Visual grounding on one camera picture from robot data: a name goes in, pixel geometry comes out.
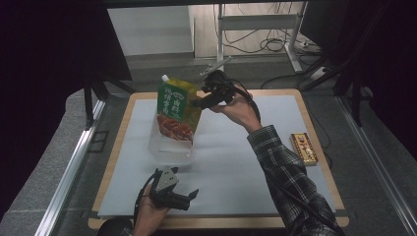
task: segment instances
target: green juice pouch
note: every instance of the green juice pouch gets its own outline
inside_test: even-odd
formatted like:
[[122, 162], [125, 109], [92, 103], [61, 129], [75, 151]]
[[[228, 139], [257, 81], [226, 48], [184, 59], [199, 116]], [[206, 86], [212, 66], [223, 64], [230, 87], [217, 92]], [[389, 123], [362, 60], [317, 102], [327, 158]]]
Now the green juice pouch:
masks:
[[178, 79], [164, 79], [157, 92], [159, 132], [177, 141], [192, 141], [202, 115], [202, 109], [193, 105], [196, 99], [194, 85]]

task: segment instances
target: plaid shirt sleeve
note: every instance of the plaid shirt sleeve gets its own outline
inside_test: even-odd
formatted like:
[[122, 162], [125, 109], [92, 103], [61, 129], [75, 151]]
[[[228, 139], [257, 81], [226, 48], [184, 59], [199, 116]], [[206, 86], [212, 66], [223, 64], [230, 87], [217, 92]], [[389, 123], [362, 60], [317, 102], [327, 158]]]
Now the plaid shirt sleeve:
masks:
[[316, 185], [307, 177], [303, 161], [282, 144], [275, 128], [263, 127], [248, 136], [248, 141], [266, 176], [271, 177], [267, 178], [269, 192], [289, 235], [337, 235], [277, 187], [282, 186], [334, 227], [337, 226], [325, 198], [317, 193]]

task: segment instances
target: hand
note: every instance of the hand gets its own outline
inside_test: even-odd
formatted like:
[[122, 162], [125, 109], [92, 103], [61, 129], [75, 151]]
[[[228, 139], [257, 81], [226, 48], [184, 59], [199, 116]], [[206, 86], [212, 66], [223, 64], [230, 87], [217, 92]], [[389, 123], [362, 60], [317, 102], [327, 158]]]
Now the hand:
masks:
[[233, 100], [227, 105], [216, 105], [210, 110], [225, 114], [231, 121], [243, 126], [249, 134], [262, 128], [251, 104], [238, 92], [235, 92]]
[[150, 185], [147, 185], [139, 206], [134, 235], [149, 236], [156, 231], [170, 208], [156, 208], [149, 197]]

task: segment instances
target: white board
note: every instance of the white board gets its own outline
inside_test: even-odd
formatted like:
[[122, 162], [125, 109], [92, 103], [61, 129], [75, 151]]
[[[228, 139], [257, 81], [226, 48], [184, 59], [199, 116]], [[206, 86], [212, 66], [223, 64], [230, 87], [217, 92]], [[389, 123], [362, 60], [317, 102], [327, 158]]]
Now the white board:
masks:
[[[292, 95], [256, 96], [262, 124], [274, 125], [284, 145], [292, 133], [308, 133]], [[119, 158], [99, 216], [133, 215], [138, 192], [157, 163], [148, 150], [150, 128], [156, 108], [155, 99], [136, 100]], [[200, 189], [190, 208], [173, 209], [172, 215], [259, 215], [277, 214], [270, 197], [265, 175], [247, 141], [245, 129], [223, 114], [206, 109], [194, 139], [193, 162], [180, 166], [179, 183], [174, 192], [188, 195]], [[319, 165], [307, 167], [333, 212], [334, 203]]]

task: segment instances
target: wooden border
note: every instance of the wooden border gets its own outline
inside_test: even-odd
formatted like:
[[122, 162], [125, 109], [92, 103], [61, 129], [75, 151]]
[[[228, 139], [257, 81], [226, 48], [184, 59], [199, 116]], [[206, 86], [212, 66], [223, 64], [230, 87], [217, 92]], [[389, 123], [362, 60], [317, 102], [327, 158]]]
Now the wooden border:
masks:
[[[263, 95], [293, 95], [297, 101], [301, 115], [303, 117], [305, 126], [309, 133], [309, 137], [316, 155], [319, 159], [319, 165], [322, 168], [323, 174], [328, 184], [328, 189], [332, 196], [334, 207], [336, 211], [345, 211], [343, 202], [340, 198], [340, 194], [337, 191], [330, 169], [328, 168], [328, 162], [322, 147], [319, 143], [319, 139], [314, 130], [313, 123], [310, 120], [309, 113], [306, 105], [304, 104], [303, 97], [297, 89], [255, 89], [250, 90], [253, 96]], [[202, 91], [198, 91], [199, 96], [205, 96]], [[135, 101], [137, 99], [156, 99], [156, 92], [138, 92], [131, 95], [129, 103], [127, 105], [125, 114], [123, 116], [122, 123], [119, 128], [119, 132], [116, 137], [116, 141], [113, 146], [113, 150], [110, 154], [110, 158], [107, 163], [106, 170], [101, 180], [101, 185], [98, 190], [97, 196], [92, 207], [93, 212], [98, 212], [104, 195], [107, 191], [108, 185], [111, 180], [114, 168], [119, 157], [120, 149], [123, 143], [123, 139], [126, 134], [127, 127], [132, 115]], [[345, 227], [349, 224], [349, 218], [347, 215], [336, 216], [337, 223], [341, 227]], [[105, 219], [89, 218], [89, 227], [98, 229]], [[285, 225], [280, 217], [167, 217], [160, 226], [161, 229], [215, 229], [215, 228], [284, 228]]]

